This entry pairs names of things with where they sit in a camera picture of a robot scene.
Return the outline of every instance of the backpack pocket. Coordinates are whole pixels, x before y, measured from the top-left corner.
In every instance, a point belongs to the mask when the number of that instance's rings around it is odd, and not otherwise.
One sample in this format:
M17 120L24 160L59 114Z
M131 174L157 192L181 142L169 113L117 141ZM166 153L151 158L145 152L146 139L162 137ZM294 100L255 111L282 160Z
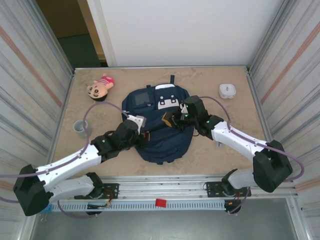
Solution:
M141 89L131 96L131 102L134 103L133 114L140 115L155 110L155 99L151 89Z

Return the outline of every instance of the gray cup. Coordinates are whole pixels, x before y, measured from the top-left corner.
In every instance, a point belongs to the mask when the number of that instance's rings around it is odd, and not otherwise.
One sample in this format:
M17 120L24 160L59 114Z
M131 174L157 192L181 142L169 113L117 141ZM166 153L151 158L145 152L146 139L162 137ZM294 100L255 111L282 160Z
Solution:
M85 121L85 128L87 130L87 132L89 133L89 135L92 132L91 127L89 126L88 122ZM84 129L84 125L83 125L83 120L77 120L74 124L73 124L73 130L79 135L80 138L84 139L87 137L86 133L85 133L85 129Z

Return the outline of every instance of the doorway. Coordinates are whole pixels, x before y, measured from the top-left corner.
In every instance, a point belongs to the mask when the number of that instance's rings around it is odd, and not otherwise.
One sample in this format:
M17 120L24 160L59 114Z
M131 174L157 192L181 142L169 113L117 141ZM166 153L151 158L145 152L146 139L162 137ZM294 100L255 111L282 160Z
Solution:
M107 67L86 0L36 0L73 69Z

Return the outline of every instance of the white container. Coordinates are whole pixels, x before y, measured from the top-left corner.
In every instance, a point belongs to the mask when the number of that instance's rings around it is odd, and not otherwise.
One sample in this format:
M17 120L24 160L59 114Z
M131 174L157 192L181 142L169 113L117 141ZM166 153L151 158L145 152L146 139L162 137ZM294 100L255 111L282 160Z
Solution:
M92 129L89 126L87 121L85 121L85 128L86 128L88 134L90 135L92 132ZM80 138L84 139L87 137L87 135L85 133L84 125L83 125L83 119L77 120L73 124L73 130L79 135Z
M219 86L219 95L222 99L233 99L236 92L236 87L231 83L223 83Z

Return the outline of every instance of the striped wall panel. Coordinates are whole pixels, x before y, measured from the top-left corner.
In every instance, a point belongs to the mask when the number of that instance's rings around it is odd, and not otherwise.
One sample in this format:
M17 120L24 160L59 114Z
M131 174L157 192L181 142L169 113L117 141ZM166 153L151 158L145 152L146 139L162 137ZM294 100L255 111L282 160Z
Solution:
M291 2L251 66L252 79L272 137L305 165L295 184L313 238L320 239L320 1Z
M44 165L60 120L72 69L32 0L0 1L0 174ZM15 179L0 196L15 200ZM0 202L0 239L17 238L24 214Z

